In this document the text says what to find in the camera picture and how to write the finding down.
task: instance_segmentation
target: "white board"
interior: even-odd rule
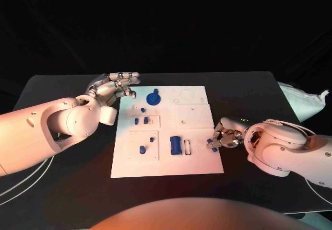
[[[153,89],[159,90],[161,97],[156,106],[146,101]],[[131,87],[131,90],[137,93],[135,99],[121,97],[120,101],[111,177],[223,173],[219,152],[205,147],[213,133],[205,87]],[[180,155],[170,154],[172,136],[182,139]]]

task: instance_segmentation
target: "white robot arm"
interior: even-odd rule
[[[293,171],[312,183],[332,188],[332,137],[313,132],[307,137],[303,130],[307,129],[271,119],[251,124],[245,119],[223,117],[206,147],[244,144],[248,161],[264,172],[287,176]]]
[[[0,176],[31,167],[81,142],[99,122],[112,125],[117,110],[109,105],[117,97],[135,98],[128,85],[138,83],[138,73],[102,74],[76,98],[0,115]]]

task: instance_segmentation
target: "blue cylinder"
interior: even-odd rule
[[[208,139],[208,143],[210,143],[210,142],[212,142],[210,139]],[[216,149],[216,148],[212,148],[212,151],[216,152],[218,149]]]
[[[141,145],[140,146],[140,154],[144,154],[146,153],[146,148],[144,148],[144,146]]]
[[[157,89],[153,90],[153,93],[147,95],[147,104],[148,105],[157,105],[160,102],[160,96],[159,96],[159,91]]]
[[[170,154],[182,154],[182,138],[179,136],[170,137]]]

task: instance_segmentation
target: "black table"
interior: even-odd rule
[[[14,109],[83,94],[95,77],[33,76]],[[270,72],[141,74],[140,79],[141,86],[203,85],[215,124],[223,116],[299,122]],[[88,228],[117,212],[174,197],[226,198],[281,213],[332,209],[313,194],[303,177],[294,173],[286,178],[271,176],[247,161],[242,146],[219,150],[223,174],[111,179],[115,126],[99,124],[94,135],[55,156],[36,185],[0,206],[1,229]],[[36,167],[0,177],[1,191]],[[29,179],[24,188],[37,177]],[[0,203],[23,189],[1,197]]]

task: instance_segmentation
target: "blue screw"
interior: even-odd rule
[[[144,146],[141,145],[140,146],[140,154],[144,154],[146,153],[146,148],[144,148]]]
[[[208,143],[210,142],[212,142],[210,139],[208,139]],[[212,148],[212,151],[216,152],[218,151],[216,148]]]

